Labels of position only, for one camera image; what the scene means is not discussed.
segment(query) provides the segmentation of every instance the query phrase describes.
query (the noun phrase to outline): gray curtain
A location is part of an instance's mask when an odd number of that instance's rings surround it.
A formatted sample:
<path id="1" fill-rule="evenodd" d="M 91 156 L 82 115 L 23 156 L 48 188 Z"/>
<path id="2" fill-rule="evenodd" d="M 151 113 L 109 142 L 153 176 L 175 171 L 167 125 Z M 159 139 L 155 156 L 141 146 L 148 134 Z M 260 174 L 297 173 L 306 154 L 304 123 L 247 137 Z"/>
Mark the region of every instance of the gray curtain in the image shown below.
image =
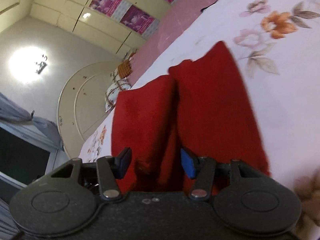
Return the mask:
<path id="1" fill-rule="evenodd" d="M 9 240 L 18 233 L 18 229 L 12 220 L 9 206 L 0 198 L 0 239 Z"/>
<path id="2" fill-rule="evenodd" d="M 0 93 L 0 120 L 7 122 L 32 122 L 58 149 L 63 150 L 57 125 L 44 118 L 33 116 L 33 114 L 34 112 L 30 114 L 27 110 L 21 108 L 4 94 Z"/>

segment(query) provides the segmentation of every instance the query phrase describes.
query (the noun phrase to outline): metal screw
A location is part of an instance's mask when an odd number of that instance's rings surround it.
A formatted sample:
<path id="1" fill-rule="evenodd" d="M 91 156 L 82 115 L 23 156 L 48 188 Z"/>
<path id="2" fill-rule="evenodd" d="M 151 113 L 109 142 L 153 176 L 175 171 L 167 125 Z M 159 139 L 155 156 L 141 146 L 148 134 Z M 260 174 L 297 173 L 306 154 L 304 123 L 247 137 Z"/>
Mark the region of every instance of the metal screw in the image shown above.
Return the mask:
<path id="1" fill-rule="evenodd" d="M 119 191 L 115 189 L 106 190 L 103 195 L 107 198 L 116 198 L 120 195 Z"/>
<path id="2" fill-rule="evenodd" d="M 142 200 L 142 203 L 144 203 L 144 204 L 150 204 L 151 203 L 151 199 L 149 199 L 149 198 L 145 198 L 145 199 L 143 199 Z"/>
<path id="3" fill-rule="evenodd" d="M 195 198 L 206 197 L 207 192 L 204 189 L 195 189 L 191 192 L 191 196 Z"/>

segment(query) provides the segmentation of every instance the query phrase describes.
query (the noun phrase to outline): pillow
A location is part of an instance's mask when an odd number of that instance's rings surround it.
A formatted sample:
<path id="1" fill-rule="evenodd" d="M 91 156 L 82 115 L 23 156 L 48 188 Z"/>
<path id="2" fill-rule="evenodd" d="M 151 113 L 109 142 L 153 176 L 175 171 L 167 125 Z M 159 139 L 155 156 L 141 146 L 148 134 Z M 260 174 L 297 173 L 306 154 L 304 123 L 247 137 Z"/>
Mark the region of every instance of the pillow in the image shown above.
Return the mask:
<path id="1" fill-rule="evenodd" d="M 124 79 L 128 77 L 132 73 L 131 63 L 133 56 L 136 54 L 136 51 L 134 50 L 129 51 L 126 56 L 124 57 L 124 62 L 122 62 L 115 71 L 111 73 L 111 77 L 113 82 L 116 82 L 120 79 Z"/>
<path id="2" fill-rule="evenodd" d="M 115 107 L 117 97 L 120 91 L 129 90 L 131 88 L 126 79 L 119 79 L 113 82 L 105 93 L 106 112 Z"/>

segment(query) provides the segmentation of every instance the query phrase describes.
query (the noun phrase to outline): floral bedsheet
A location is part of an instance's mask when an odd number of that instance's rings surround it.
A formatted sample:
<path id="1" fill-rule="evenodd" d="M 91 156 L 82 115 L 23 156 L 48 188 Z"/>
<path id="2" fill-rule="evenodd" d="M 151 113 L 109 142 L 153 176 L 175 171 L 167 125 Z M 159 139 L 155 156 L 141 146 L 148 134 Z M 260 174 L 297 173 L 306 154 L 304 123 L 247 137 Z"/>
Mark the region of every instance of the floral bedsheet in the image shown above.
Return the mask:
<path id="1" fill-rule="evenodd" d="M 201 58 L 220 40 L 238 64 L 272 177 L 292 188 L 296 178 L 311 176 L 320 166 L 320 0 L 219 0 L 158 57 L 132 89 L 167 74 L 170 66 L 182 60 Z M 113 113 L 97 136 L 85 143 L 80 154 L 85 162 L 92 160 L 87 151 L 104 126 L 99 156 L 111 155 Z M 319 237 L 320 229 L 313 227 L 304 239 Z"/>

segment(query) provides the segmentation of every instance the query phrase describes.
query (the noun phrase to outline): red towel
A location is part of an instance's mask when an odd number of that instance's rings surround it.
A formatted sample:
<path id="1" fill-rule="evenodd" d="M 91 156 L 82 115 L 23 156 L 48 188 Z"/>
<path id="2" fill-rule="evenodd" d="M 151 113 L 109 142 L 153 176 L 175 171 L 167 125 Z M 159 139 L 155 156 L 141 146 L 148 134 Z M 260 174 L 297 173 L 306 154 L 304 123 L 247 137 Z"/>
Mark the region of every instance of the red towel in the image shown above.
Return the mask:
<path id="1" fill-rule="evenodd" d="M 181 146 L 222 163 L 241 159 L 268 174 L 246 90 L 222 41 L 201 59 L 185 60 L 169 75 L 119 93 L 112 154 L 132 149 L 132 163 L 118 181 L 122 192 L 188 192 L 192 181 L 181 167 Z"/>

